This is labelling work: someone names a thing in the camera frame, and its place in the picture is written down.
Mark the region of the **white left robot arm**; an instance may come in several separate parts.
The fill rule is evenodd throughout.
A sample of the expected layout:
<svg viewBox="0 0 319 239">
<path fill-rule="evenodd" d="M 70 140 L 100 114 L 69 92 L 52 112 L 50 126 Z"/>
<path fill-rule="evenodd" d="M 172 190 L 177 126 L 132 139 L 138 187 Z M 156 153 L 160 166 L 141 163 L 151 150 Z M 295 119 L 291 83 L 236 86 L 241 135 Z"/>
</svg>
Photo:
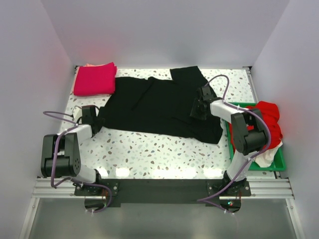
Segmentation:
<svg viewBox="0 0 319 239">
<path fill-rule="evenodd" d="M 106 190 L 97 169 L 85 166 L 81 160 L 80 145 L 94 137 L 103 126 L 95 105 L 76 106 L 70 114 L 44 111 L 43 114 L 71 124 L 61 133 L 47 134 L 43 138 L 41 174 L 50 178 L 50 186 L 56 189 L 63 182 L 91 195 L 103 195 Z"/>
</svg>

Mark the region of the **black t shirt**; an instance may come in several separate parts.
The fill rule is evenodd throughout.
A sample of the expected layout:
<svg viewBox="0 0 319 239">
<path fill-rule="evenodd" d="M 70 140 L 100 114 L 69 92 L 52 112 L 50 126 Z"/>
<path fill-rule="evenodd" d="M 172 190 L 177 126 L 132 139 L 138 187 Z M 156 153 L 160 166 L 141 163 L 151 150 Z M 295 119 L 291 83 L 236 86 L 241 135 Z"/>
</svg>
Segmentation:
<svg viewBox="0 0 319 239">
<path fill-rule="evenodd" d="M 99 109 L 103 126 L 217 144 L 223 133 L 220 118 L 199 120 L 190 116 L 197 89 L 207 83 L 200 69 L 171 69 L 170 74 L 170 80 L 116 78 L 115 93 Z"/>
</svg>

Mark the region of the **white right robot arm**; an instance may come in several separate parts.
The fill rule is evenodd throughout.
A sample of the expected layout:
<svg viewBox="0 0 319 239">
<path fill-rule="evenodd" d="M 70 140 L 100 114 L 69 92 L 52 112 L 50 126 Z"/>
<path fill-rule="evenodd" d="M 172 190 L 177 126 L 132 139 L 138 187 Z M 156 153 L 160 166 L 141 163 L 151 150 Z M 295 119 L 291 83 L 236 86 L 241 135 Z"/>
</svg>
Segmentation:
<svg viewBox="0 0 319 239">
<path fill-rule="evenodd" d="M 235 106 L 217 97 L 210 86 L 203 86 L 197 89 L 190 116 L 199 120 L 207 120 L 209 116 L 214 116 L 231 124 L 235 145 L 233 159 L 224 173 L 218 192 L 201 201 L 212 199 L 222 193 L 234 195 L 244 187 L 247 172 L 254 158 L 267 150 L 271 143 L 271 133 L 260 110 Z"/>
</svg>

